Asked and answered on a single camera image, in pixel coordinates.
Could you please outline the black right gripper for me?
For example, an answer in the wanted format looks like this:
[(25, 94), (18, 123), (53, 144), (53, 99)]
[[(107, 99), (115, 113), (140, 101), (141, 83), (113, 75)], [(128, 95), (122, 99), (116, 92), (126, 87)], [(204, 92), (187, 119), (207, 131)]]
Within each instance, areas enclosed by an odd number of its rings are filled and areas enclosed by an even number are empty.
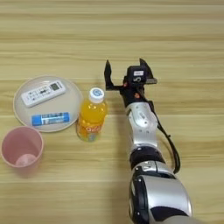
[(147, 69), (148, 79), (143, 82), (133, 82), (128, 80), (128, 77), (125, 76), (122, 81), (122, 85), (116, 86), (111, 80), (111, 65), (109, 61), (106, 61), (104, 69), (104, 79), (106, 84), (106, 89), (108, 91), (118, 91), (122, 96), (123, 103), (125, 107), (128, 107), (131, 103), (134, 102), (147, 102), (148, 100), (144, 96), (144, 86), (157, 84), (158, 81), (154, 78), (151, 68), (144, 59), (139, 59), (140, 65), (145, 66)]

